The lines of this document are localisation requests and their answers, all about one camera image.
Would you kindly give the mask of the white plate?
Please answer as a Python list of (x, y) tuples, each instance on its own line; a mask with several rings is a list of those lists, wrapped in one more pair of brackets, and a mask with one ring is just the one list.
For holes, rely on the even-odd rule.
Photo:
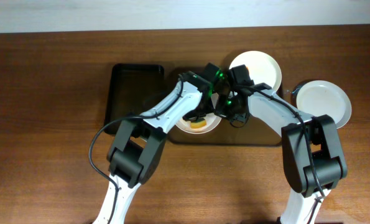
[(296, 107), (314, 116), (327, 114), (336, 127), (342, 128), (350, 120), (352, 105), (348, 95), (339, 86), (324, 80), (299, 84), (292, 92)]
[(255, 84), (265, 83), (274, 91), (278, 91), (282, 83), (282, 71), (276, 60), (267, 53), (247, 51), (239, 54), (231, 62), (229, 68), (245, 65), (250, 79)]
[(185, 121), (182, 118), (175, 125), (181, 131), (184, 131), (189, 134), (205, 134), (215, 129), (221, 121), (221, 118), (216, 116), (214, 113), (207, 114), (203, 119), (205, 120), (206, 124), (199, 128), (192, 128), (191, 122)]

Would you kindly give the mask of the green and yellow sponge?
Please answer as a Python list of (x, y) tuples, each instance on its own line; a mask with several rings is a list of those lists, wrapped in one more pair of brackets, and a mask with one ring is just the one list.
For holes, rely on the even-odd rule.
[(194, 120), (194, 121), (191, 121), (190, 122), (190, 127), (192, 129), (200, 129), (200, 128), (203, 128), (207, 125), (207, 122), (205, 120), (205, 118), (199, 118), (197, 120)]

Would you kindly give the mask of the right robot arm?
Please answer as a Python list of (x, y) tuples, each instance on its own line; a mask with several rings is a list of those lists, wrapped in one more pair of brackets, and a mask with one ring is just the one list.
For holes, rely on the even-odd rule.
[(215, 115), (230, 123), (255, 117), (281, 138), (290, 195), (277, 222), (314, 223), (323, 201), (348, 173), (333, 118), (300, 111), (269, 85), (255, 84), (244, 65), (227, 72), (215, 67), (212, 82), (218, 94)]

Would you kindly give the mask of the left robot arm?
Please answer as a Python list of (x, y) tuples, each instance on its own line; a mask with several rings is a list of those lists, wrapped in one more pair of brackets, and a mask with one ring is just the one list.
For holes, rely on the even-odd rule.
[(189, 112), (209, 100), (224, 72), (209, 63), (200, 74), (181, 73), (173, 90), (151, 109), (118, 118), (120, 123), (108, 151), (108, 190), (95, 223), (124, 223), (141, 185), (155, 172), (169, 131)]

